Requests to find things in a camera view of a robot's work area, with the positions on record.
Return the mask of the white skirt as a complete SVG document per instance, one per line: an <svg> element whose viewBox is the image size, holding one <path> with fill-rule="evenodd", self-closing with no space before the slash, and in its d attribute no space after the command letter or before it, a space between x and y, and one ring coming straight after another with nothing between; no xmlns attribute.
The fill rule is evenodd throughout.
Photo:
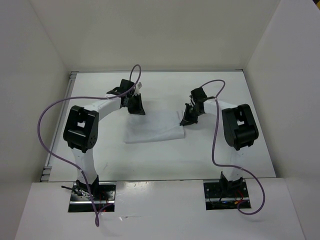
<svg viewBox="0 0 320 240"><path fill-rule="evenodd" d="M180 125L182 112L177 110L152 110L145 115L130 114L124 128L126 144L152 143L183 139L184 127Z"/></svg>

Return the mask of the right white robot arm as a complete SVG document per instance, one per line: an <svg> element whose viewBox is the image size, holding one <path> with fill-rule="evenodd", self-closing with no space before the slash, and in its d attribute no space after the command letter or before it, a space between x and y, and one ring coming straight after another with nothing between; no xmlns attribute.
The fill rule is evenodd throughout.
<svg viewBox="0 0 320 240"><path fill-rule="evenodd" d="M222 168L219 191L229 197L242 186L244 169L240 164L248 148L259 137L258 127L248 104L232 105L214 96L208 97L203 88L198 87L190 92L190 103L185 105L180 125L196 124L198 117L203 114L216 116L211 159L215 166ZM225 163L218 163L215 159L219 127L222 127L226 144L231 147L230 159Z"/></svg>

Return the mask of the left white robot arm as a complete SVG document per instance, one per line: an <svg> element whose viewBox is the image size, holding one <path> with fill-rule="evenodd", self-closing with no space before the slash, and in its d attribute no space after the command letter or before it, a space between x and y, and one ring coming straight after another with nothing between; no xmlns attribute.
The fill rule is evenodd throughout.
<svg viewBox="0 0 320 240"><path fill-rule="evenodd" d="M122 79L120 85L108 91L103 99L89 105L71 107L63 132L63 139L71 148L77 170L77 191L88 200L99 196L99 176L95 169L93 148L98 141L99 121L107 115L127 108L132 115L144 116L140 87Z"/></svg>

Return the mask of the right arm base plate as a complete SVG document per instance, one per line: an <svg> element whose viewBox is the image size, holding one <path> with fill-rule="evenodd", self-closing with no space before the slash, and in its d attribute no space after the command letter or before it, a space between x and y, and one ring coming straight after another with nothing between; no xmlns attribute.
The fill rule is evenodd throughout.
<svg viewBox="0 0 320 240"><path fill-rule="evenodd" d="M213 210L233 210L237 209L240 203L240 209L250 209L251 203L247 184L236 190L224 191L218 180L203 182L205 207L207 211Z"/></svg>

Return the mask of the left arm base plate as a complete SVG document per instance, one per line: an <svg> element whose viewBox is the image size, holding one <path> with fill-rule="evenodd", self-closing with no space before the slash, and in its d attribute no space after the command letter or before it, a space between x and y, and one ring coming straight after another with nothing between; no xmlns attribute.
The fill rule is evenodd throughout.
<svg viewBox="0 0 320 240"><path fill-rule="evenodd" d="M89 194L80 190L74 182L71 190L68 212L69 213L89 213L94 212ZM94 205L97 211L114 212L116 199L116 183L100 182L98 192L93 196Z"/></svg>

